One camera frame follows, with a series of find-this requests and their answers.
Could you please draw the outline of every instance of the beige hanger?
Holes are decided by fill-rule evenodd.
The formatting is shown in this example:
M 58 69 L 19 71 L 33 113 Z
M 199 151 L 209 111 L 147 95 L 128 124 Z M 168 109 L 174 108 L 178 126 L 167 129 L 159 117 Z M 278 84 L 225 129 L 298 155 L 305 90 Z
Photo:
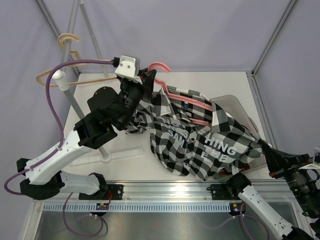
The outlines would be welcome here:
M 72 65 L 68 65 L 66 66 L 67 68 L 72 68 L 72 67 L 76 67 L 76 66 L 82 66 L 82 65 L 87 65 L 87 64 L 92 64 L 92 63 L 76 63 L 76 64 L 72 64 Z M 45 71 L 43 73 L 40 73 L 38 76 L 36 76 L 36 81 L 45 86 L 46 83 L 42 81 L 42 78 L 45 76 L 48 76 L 49 73 L 52 71 L 52 69 Z M 93 84 L 93 83 L 101 83 L 104 81 L 108 81 L 108 80 L 114 80 L 116 79 L 117 76 L 110 76 L 110 77 L 104 77 L 104 78 L 98 78 L 98 79 L 92 79 L 92 80 L 88 80 L 88 81 L 73 81 L 73 82 L 68 82 L 69 86 L 75 86 L 75 85 L 83 85 L 83 84 Z M 58 87 L 57 84 L 50 84 L 50 87 Z
M 76 42 L 79 42 L 80 41 L 80 38 L 77 37 L 76 35 L 72 34 L 72 33 L 62 33 L 58 39 L 57 39 L 57 42 L 58 42 L 58 45 L 61 49 L 64 49 L 64 40 L 66 39 L 71 39 L 71 40 L 74 40 Z M 79 54 L 79 52 L 77 50 L 70 50 L 70 53 L 73 54 L 75 56 L 76 59 L 80 60 L 81 59 L 81 56 Z

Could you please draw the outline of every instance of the checkered fabric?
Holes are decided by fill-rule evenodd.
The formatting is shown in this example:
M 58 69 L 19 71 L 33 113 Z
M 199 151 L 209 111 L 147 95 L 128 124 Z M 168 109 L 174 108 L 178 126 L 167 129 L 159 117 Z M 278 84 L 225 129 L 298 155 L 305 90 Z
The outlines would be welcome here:
M 168 86 L 169 92 L 212 105 L 212 111 L 169 99 L 163 89 L 140 101 L 127 133 L 150 131 L 153 154 L 171 173 L 206 181 L 215 173 L 239 172 L 262 154 L 261 145 L 230 114 L 200 92 Z M 210 125 L 198 125 L 189 118 Z

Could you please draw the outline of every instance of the black and white checkered shirt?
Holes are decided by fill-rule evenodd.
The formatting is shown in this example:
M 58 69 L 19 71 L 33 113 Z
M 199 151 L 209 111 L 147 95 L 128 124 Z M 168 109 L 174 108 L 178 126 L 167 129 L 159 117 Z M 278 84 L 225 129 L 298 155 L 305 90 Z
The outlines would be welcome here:
M 163 89 L 140 101 L 127 132 L 150 131 L 151 151 L 173 174 L 206 181 L 232 165 L 237 172 L 262 154 L 261 145 L 219 105 L 202 93 L 168 86 L 169 92 L 212 105 L 212 111 L 169 99 Z M 189 118 L 211 125 L 198 125 Z

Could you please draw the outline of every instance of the gray floor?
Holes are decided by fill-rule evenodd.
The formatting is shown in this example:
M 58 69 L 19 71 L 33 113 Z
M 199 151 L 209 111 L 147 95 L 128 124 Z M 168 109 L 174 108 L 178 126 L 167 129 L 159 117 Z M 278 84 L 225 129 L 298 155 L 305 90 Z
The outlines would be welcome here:
M 289 203 L 272 203 L 271 206 L 287 221 L 297 226 Z M 246 214 L 257 216 L 248 208 Z M 74 222 L 83 213 L 67 212 L 67 221 L 77 233 L 93 234 L 100 228 L 100 221 L 92 217 Z M 231 216 L 228 213 L 107 213 L 103 216 L 109 231 L 104 227 L 95 240 L 248 240 L 240 219 L 233 219 L 222 228 L 212 230 Z M 255 240 L 266 240 L 267 234 L 254 220 L 246 225 Z M 77 240 L 65 229 L 61 212 L 43 212 L 36 240 Z M 271 233 L 270 240 L 275 240 Z

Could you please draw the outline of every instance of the white wall panel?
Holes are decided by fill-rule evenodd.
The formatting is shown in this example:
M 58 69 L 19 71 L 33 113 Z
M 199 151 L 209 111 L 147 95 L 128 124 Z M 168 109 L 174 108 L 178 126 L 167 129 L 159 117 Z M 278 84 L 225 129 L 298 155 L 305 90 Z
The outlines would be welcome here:
M 73 1 L 45 2 L 65 32 Z M 161 61 L 173 71 L 243 71 L 254 68 L 288 2 L 89 0 L 85 6 L 104 58 L 129 54 L 143 66 Z M 96 58 L 80 10 L 74 33 L 81 41 L 73 46 Z
M 320 1 L 301 0 L 257 75 L 280 149 L 320 147 Z
M 1 1 L 0 23 L 0 236 L 17 240 L 31 200 L 7 193 L 3 183 L 17 172 L 18 159 L 34 158 L 59 140 L 45 88 L 36 76 L 59 64 L 61 51 L 33 1 Z M 58 89 L 51 92 L 64 121 L 68 101 Z M 19 191 L 22 180 L 9 187 Z

